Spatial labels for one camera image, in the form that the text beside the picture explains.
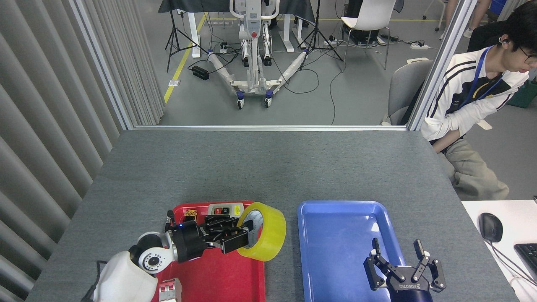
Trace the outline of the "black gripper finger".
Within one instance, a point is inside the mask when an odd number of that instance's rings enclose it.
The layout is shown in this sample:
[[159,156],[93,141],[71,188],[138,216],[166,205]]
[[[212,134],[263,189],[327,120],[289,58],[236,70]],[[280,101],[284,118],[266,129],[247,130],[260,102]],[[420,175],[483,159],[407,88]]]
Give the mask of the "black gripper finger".
[[205,216],[204,230],[207,235],[231,235],[240,231],[237,226],[239,218],[229,215],[207,215]]
[[435,292],[443,291],[446,288],[446,281],[441,261],[431,258],[430,253],[423,249],[420,240],[414,241],[414,249],[419,262],[411,276],[411,281],[413,283],[418,283],[425,269],[429,268],[432,276],[432,281],[429,283],[430,287]]
[[396,267],[381,256],[378,238],[372,239],[372,247],[369,256],[364,260],[364,268],[370,289],[376,291],[386,284],[385,279],[376,272],[376,269],[380,269],[385,277],[397,276],[397,273]]
[[221,249],[223,254],[233,252],[239,248],[245,247],[250,243],[249,232],[253,231],[253,221],[246,221],[237,224],[240,231],[231,235],[217,234],[209,235],[209,245]]

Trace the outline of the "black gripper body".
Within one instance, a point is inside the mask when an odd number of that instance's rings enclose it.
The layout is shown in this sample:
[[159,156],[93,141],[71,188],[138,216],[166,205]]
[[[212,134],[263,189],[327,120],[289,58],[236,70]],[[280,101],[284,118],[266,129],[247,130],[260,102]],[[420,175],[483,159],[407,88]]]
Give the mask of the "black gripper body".
[[397,266],[395,271],[404,277],[404,281],[399,281],[395,273],[388,273],[388,292],[392,302],[432,301],[428,280],[420,276],[418,281],[414,281],[415,268],[412,266]]
[[172,227],[172,239],[176,247],[177,262],[183,263],[203,256],[209,245],[200,236],[196,221],[185,221]]

